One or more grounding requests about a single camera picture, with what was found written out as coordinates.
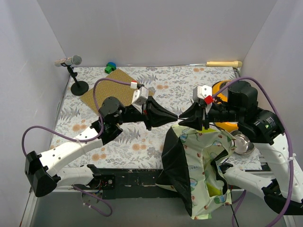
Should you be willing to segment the green avocado print pet tent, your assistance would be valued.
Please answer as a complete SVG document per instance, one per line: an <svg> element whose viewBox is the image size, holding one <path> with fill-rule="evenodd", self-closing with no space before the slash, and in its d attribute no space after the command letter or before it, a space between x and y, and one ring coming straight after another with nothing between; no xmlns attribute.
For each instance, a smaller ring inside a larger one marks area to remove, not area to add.
<svg viewBox="0 0 303 227"><path fill-rule="evenodd" d="M161 155L163 171L156 185L177 192L192 219L211 218L213 211L232 202L219 164L234 152L235 141L226 131L171 126Z"/></svg>

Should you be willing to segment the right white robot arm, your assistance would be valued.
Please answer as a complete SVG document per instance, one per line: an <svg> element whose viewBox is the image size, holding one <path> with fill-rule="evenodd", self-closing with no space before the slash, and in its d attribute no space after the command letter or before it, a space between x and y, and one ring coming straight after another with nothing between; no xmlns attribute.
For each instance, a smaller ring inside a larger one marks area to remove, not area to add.
<svg viewBox="0 0 303 227"><path fill-rule="evenodd" d="M258 106L258 90L248 78L226 84L226 102L212 94L209 86L198 86L193 92L193 104L180 115L180 125L196 130L207 129L212 122L235 122L238 129L265 158L273 179L241 171L230 164L214 176L215 184L229 184L247 190L262 199L276 213L302 215L303 171L292 151L290 137L275 109Z"/></svg>

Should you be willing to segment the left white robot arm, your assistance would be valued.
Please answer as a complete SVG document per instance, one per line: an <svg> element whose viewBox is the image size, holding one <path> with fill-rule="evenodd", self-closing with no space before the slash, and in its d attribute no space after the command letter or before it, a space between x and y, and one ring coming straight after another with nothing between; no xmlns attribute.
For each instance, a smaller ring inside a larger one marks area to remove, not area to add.
<svg viewBox="0 0 303 227"><path fill-rule="evenodd" d="M178 116L159 105L149 96L138 107L124 106L117 98L108 97L99 108L100 117L82 133L53 149L37 154L26 154L25 174L36 197L43 197L60 186L87 185L90 189L100 186L101 178L91 167L68 170L66 165L91 150L113 141L122 133L120 125L143 122L147 130L178 120Z"/></svg>

